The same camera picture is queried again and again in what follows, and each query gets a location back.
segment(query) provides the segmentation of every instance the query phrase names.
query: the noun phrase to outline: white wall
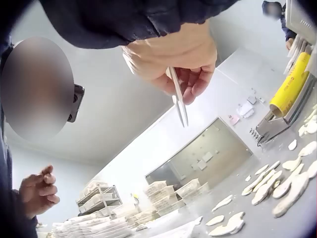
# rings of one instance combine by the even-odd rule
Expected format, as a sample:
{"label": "white wall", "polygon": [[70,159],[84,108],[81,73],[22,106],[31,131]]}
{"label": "white wall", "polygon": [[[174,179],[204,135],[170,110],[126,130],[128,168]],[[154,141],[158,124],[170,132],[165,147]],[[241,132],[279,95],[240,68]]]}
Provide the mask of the white wall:
{"label": "white wall", "polygon": [[39,222],[48,225],[45,230],[50,231],[53,222],[64,222],[77,216],[79,210],[75,199],[78,198],[79,192],[89,180],[100,171],[100,167],[61,160],[9,142],[8,144],[12,152],[14,189],[19,189],[22,179],[30,174],[37,174],[50,164],[54,167],[53,174],[56,176],[57,195],[61,201],[37,217]]}
{"label": "white wall", "polygon": [[[196,98],[193,104],[186,107],[189,127],[183,128],[177,111],[172,107],[148,130],[136,138],[119,155],[117,155],[96,179],[103,179],[117,186],[123,202],[129,200],[130,193],[140,197],[140,206],[145,208],[148,201],[142,193],[147,185],[145,176],[155,168],[170,159],[186,144],[205,130],[217,117],[221,117],[228,125],[228,115],[236,113],[239,103],[246,102],[251,95],[248,88],[252,84],[260,96],[272,95],[283,82],[284,76],[272,71],[260,55],[245,49],[239,49],[229,59],[215,70],[206,91]],[[260,90],[263,76],[270,76],[266,83],[270,86]],[[249,134],[268,113],[268,103],[255,105],[255,114],[247,119],[241,119],[235,126],[230,126],[250,150],[260,157],[262,150],[257,147],[255,140]]]}
{"label": "white wall", "polygon": [[262,14],[263,0],[242,0],[210,20],[219,57],[224,61],[239,47],[259,53],[283,72],[288,60],[280,20]]}

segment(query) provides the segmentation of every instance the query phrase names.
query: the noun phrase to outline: shelf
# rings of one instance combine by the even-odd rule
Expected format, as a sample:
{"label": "shelf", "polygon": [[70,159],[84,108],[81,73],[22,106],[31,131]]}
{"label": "shelf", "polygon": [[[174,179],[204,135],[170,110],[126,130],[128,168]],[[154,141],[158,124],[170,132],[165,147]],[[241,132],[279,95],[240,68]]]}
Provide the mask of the shelf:
{"label": "shelf", "polygon": [[[120,201],[120,199],[114,198],[111,200],[106,200],[106,204],[107,204],[107,206],[110,206],[111,204],[115,203],[116,201]],[[96,203],[93,207],[91,207],[90,209],[85,211],[83,214],[84,215],[91,214],[93,212],[99,211],[100,209],[102,209],[104,207],[105,207],[105,205],[103,204],[103,201],[100,201],[99,203]]]}
{"label": "shelf", "polygon": [[[111,189],[114,189],[114,186],[110,186],[110,187],[102,187],[102,186],[100,186],[100,189],[101,189],[102,193],[107,193]],[[81,205],[83,205],[85,202],[87,202],[89,199],[91,199],[96,194],[99,194],[98,187],[96,187],[94,190],[92,190],[90,193],[88,193],[83,199],[79,200],[77,202],[78,206],[80,207]]]}

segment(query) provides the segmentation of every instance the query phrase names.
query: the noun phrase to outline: insole-shaped cutout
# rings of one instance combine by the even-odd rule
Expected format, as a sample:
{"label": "insole-shaped cutout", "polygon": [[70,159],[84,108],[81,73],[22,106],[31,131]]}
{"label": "insole-shaped cutout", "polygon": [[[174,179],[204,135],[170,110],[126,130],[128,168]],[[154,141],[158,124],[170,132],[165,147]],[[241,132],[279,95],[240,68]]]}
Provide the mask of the insole-shaped cutout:
{"label": "insole-shaped cutout", "polygon": [[305,192],[309,182],[308,173],[294,176],[289,194],[272,211],[274,217],[283,216]]}
{"label": "insole-shaped cutout", "polygon": [[280,184],[276,189],[274,189],[272,195],[273,198],[279,199],[288,192],[289,188],[291,187],[292,179],[294,178],[294,176],[300,174],[303,167],[304,164],[300,164],[282,184]]}

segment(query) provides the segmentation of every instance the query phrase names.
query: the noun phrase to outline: jacket sleeve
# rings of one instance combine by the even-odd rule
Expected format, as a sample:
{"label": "jacket sleeve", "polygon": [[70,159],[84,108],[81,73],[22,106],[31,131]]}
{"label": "jacket sleeve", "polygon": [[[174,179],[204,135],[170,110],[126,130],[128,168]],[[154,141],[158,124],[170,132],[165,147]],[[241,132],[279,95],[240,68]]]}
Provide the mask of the jacket sleeve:
{"label": "jacket sleeve", "polygon": [[288,41],[289,38],[294,39],[297,34],[286,27],[285,17],[281,18],[281,25],[282,25],[282,30],[285,33],[285,41]]}

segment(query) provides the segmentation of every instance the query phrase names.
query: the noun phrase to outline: plastic wrap roll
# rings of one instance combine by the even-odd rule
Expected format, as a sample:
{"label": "plastic wrap roll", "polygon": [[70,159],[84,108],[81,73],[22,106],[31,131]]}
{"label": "plastic wrap roll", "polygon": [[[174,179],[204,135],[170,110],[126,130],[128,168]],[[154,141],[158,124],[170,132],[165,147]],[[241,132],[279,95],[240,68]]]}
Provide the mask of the plastic wrap roll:
{"label": "plastic wrap roll", "polygon": [[270,109],[275,116],[285,116],[297,99],[309,74],[308,71],[305,72],[309,58],[310,55],[306,52],[298,56],[294,67],[270,101]]}

